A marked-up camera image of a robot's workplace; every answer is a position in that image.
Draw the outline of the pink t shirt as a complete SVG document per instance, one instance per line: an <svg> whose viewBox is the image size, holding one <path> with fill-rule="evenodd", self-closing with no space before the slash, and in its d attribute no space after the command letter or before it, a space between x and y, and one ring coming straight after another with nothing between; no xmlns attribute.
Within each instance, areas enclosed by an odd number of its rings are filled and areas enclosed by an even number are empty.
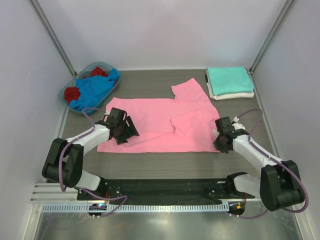
<svg viewBox="0 0 320 240"><path fill-rule="evenodd" d="M100 153L216 152L217 109L199 83L190 80L171 87L174 98L114 97L106 110L125 110L138 131L127 143L108 140L98 145Z"/></svg>

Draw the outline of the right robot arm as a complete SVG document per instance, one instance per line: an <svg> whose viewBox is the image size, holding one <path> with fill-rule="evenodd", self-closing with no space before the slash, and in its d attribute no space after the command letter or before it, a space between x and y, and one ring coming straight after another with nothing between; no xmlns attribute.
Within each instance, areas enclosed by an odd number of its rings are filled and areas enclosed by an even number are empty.
<svg viewBox="0 0 320 240"><path fill-rule="evenodd" d="M288 210L297 204L304 204L299 212L308 207L309 196L294 161L284 161L266 151L238 123L238 118L219 118L215 125L217 138L213 146L221 153L234 151L240 154L260 173L259 177L245 172L228 175L227 185L231 194L246 193L259 198L271 212Z"/></svg>

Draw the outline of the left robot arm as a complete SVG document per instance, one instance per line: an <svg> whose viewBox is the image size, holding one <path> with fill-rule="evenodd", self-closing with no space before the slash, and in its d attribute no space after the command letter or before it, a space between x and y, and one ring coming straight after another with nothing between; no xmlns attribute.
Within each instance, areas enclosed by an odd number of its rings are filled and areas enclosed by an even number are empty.
<svg viewBox="0 0 320 240"><path fill-rule="evenodd" d="M114 140L117 145L139 136L132 118L125 110L112 108L102 120L91 122L90 129L68 139L56 138L51 143L42 176L58 183L62 192L77 189L95 199L105 200L106 180L83 170L84 156L98 145Z"/></svg>

